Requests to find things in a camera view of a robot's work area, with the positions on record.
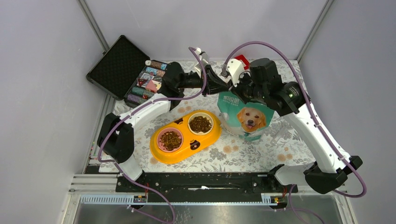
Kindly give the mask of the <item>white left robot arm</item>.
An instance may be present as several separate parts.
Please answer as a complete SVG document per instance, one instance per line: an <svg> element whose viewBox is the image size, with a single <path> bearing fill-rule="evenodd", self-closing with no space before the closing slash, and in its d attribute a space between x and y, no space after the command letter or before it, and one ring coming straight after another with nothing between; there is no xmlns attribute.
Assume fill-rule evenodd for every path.
<svg viewBox="0 0 396 224"><path fill-rule="evenodd" d="M127 178L127 186L132 191L141 191L145 185L141 176L143 170L133 157L134 133L158 116L171 111L180 101L193 99L194 96L184 96L184 89L200 87L201 91L196 94L199 96L209 95L211 87L222 87L223 91L233 87L233 81L226 79L230 75L227 70L217 75L209 71L210 67L207 64L199 73L186 73L179 63L171 62L165 69L161 88L151 98L120 116L113 113L106 115L97 140L100 147L98 160L104 162L102 152L111 156L110 162Z"/></svg>

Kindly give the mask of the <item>green dog food bag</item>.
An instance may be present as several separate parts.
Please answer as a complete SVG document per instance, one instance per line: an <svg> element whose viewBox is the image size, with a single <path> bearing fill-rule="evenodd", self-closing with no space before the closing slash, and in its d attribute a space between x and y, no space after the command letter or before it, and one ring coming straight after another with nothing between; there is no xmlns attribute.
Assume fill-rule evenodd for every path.
<svg viewBox="0 0 396 224"><path fill-rule="evenodd" d="M221 92L217 106L223 127L229 133L254 143L260 141L275 112L260 103L245 104L231 92Z"/></svg>

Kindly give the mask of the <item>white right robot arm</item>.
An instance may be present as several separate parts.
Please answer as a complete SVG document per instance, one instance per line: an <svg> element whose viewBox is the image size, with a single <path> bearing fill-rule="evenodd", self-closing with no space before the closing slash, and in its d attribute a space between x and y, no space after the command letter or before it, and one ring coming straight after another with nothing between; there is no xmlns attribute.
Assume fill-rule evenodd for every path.
<svg viewBox="0 0 396 224"><path fill-rule="evenodd" d="M278 165L268 175L269 189L280 192L286 185L308 185L320 194L336 191L362 165L335 141L314 110L307 93L297 81L283 82L274 61L254 60L246 76L243 63L232 59L225 66L231 75L231 91L244 103L262 103L276 111L300 135L313 154L313 163Z"/></svg>

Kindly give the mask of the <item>clear plastic scoop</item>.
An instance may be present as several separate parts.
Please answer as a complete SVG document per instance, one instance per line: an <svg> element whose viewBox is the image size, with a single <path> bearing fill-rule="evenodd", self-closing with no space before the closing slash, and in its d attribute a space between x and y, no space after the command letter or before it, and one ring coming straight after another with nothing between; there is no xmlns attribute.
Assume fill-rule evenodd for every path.
<svg viewBox="0 0 396 224"><path fill-rule="evenodd" d="M287 121L284 121L282 123L282 126L281 126L280 130L276 133L276 135L270 141L270 144L274 146L286 134L286 132L289 129L290 129L289 123Z"/></svg>

